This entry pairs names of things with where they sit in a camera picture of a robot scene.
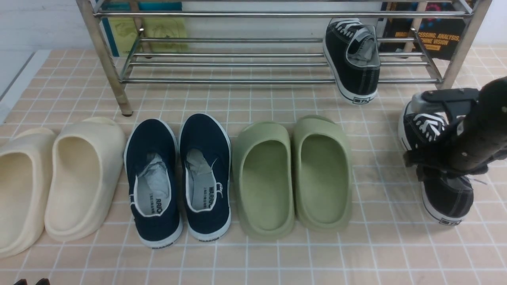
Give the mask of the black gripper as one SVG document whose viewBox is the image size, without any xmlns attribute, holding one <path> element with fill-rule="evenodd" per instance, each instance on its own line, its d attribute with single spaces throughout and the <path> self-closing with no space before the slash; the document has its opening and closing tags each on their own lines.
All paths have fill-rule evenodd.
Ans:
<svg viewBox="0 0 507 285">
<path fill-rule="evenodd" d="M 479 96 L 503 103 L 506 88 L 457 88 L 415 94 L 403 109 L 403 147 L 406 151 L 436 141 L 448 126 L 468 115 L 479 103 Z"/>
</svg>

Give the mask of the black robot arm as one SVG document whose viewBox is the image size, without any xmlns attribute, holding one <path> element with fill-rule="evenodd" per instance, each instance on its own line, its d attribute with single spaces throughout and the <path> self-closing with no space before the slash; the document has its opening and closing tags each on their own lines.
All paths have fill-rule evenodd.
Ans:
<svg viewBox="0 0 507 285">
<path fill-rule="evenodd" d="M 507 81 L 495 79 L 481 89 L 438 89 L 412 97 L 415 112 L 445 112 L 449 124 L 435 142 L 407 151 L 404 164 L 429 169 L 427 177 L 481 175 L 506 148 Z"/>
</svg>

